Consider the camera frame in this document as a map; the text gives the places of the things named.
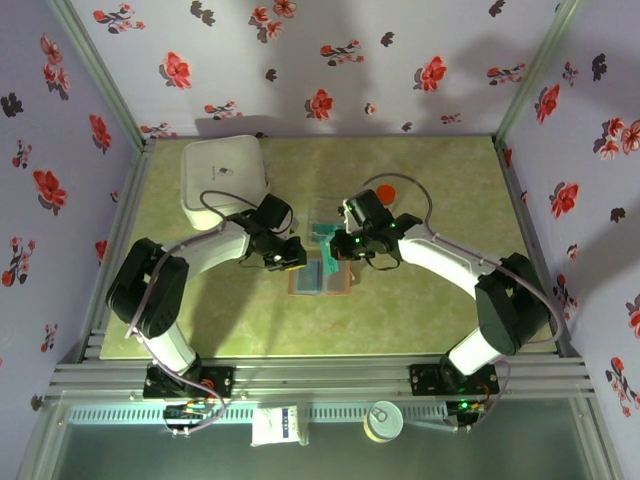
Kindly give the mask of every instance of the red circle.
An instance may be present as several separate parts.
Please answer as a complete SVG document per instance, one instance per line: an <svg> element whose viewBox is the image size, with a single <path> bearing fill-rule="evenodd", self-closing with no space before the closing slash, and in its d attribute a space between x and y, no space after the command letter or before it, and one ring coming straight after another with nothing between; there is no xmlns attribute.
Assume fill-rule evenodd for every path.
<svg viewBox="0 0 640 480"><path fill-rule="evenodd" d="M396 189L391 185L380 185L376 189L376 195L382 202L382 204L387 207L393 203L396 199Z"/></svg>

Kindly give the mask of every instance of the metal bracket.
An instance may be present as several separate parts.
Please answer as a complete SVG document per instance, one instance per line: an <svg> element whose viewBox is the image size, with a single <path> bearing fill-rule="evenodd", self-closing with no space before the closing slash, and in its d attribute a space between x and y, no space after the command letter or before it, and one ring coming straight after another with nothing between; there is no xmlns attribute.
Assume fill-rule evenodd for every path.
<svg viewBox="0 0 640 480"><path fill-rule="evenodd" d="M222 398L231 398L234 371L233 367L203 366L200 370L200 382L212 382L207 382L210 388L218 392ZM179 385L168 377L157 365L149 364L142 396L145 399L205 398L207 396L204 391L194 393L190 388L187 392L183 387L184 385Z"/></svg>
<svg viewBox="0 0 640 480"><path fill-rule="evenodd" d="M442 367L437 363L409 365L409 382L414 397L434 395L483 395L484 385L493 395L500 391L498 376L493 365L485 365L476 373L467 377L464 383L452 386L442 375Z"/></svg>

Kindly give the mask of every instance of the white package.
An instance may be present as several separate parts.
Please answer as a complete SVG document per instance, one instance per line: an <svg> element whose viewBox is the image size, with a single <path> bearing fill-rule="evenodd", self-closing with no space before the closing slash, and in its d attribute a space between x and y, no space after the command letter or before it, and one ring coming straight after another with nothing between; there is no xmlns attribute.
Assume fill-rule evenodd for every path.
<svg viewBox="0 0 640 480"><path fill-rule="evenodd" d="M309 443L306 424L300 422L297 406L256 408L251 437L252 447L272 443Z"/></svg>

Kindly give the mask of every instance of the glass panel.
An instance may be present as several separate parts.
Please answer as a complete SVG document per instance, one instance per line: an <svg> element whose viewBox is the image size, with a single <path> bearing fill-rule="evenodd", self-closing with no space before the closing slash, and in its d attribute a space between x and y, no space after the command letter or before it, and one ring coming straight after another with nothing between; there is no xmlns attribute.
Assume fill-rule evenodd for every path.
<svg viewBox="0 0 640 480"><path fill-rule="evenodd" d="M58 479L590 478L566 400L504 401L470 434L405 425L369 440L359 423L311 424L308 446L251 442L250 425L173 438L158 425L69 426Z"/></svg>

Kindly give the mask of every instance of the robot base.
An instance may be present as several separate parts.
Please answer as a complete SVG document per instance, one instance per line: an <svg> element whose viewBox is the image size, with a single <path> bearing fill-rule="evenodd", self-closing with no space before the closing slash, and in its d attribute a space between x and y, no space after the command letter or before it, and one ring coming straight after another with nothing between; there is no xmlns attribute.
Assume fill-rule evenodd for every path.
<svg viewBox="0 0 640 480"><path fill-rule="evenodd" d="M409 381L414 397L437 395L484 395L487 386L491 395L500 391L496 369L485 365L473 375L457 378L446 366L437 363L409 366Z"/></svg>
<svg viewBox="0 0 640 480"><path fill-rule="evenodd" d="M187 378L205 384L218 392L222 398L231 398L234 370L233 367L200 367L197 379ZM150 363L147 366L142 396L145 399L167 399L206 398L208 395L203 390L175 381L160 367Z"/></svg>

